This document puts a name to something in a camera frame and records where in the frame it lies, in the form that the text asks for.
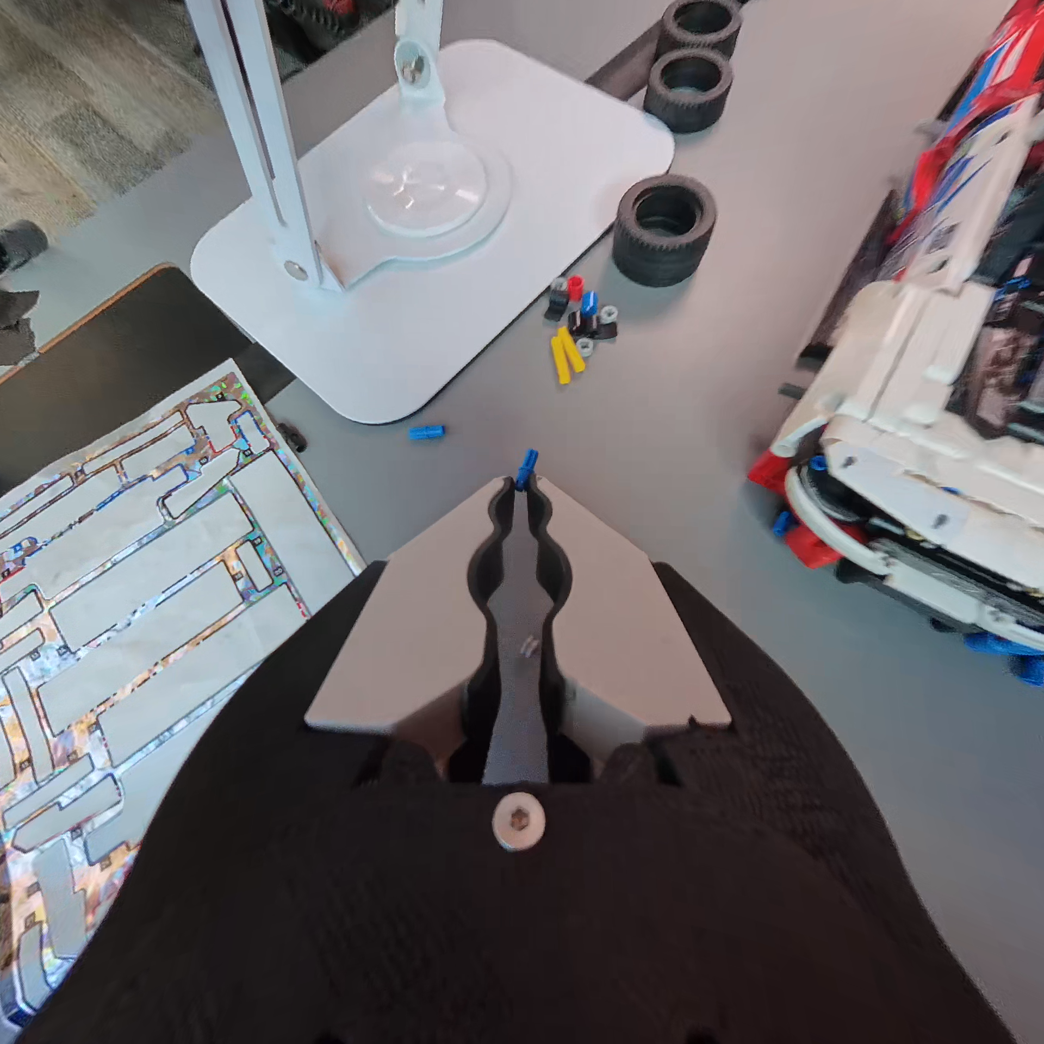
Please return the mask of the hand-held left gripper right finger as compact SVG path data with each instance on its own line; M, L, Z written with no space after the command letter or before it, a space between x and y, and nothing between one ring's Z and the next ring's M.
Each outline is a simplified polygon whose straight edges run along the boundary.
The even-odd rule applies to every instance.
M539 704L551 781L586 781L626 744L732 714L654 564L548 478L525 485L540 631Z

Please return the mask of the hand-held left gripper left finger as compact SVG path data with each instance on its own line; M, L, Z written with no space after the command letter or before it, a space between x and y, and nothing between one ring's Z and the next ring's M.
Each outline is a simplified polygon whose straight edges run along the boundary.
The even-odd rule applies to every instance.
M311 700L325 731L406 740L479 781L500 708L497 622L514 480L494 478L384 562Z

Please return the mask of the toy brick race car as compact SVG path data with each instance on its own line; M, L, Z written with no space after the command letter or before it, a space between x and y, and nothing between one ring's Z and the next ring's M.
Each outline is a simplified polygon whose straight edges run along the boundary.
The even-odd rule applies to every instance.
M928 124L887 234L748 479L774 533L1042 681L1041 2Z

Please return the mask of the white desk stand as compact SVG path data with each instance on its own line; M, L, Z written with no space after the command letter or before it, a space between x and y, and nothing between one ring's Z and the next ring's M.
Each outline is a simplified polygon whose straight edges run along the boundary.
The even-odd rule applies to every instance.
M628 101L398 2L395 85L297 157L259 2L187 2L249 197L196 287L334 411L431 400L611 226L674 139Z

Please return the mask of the black desk mat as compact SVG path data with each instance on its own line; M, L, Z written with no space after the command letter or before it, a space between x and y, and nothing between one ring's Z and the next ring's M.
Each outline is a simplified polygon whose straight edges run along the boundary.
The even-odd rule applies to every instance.
M181 269L150 269L2 376L1 492L224 362L264 403L294 380Z

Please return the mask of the holographic sticker sheet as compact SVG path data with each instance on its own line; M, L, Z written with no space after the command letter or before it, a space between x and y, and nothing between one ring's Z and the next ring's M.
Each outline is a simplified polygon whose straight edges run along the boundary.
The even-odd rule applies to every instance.
M362 569L232 360L2 497L2 1041L218 710Z

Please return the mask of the black toy tire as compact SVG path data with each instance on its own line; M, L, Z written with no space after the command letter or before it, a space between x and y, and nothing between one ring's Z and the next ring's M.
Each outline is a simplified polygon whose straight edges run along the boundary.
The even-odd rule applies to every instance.
M663 173L635 182L620 198L610 257L618 272L651 288L689 278L703 258L718 211L697 178Z
M702 48L730 58L740 26L741 4L736 1L673 1L658 21L654 55Z
M717 122L734 74L715 49L682 47L654 59L647 75L643 110L673 134L693 134Z

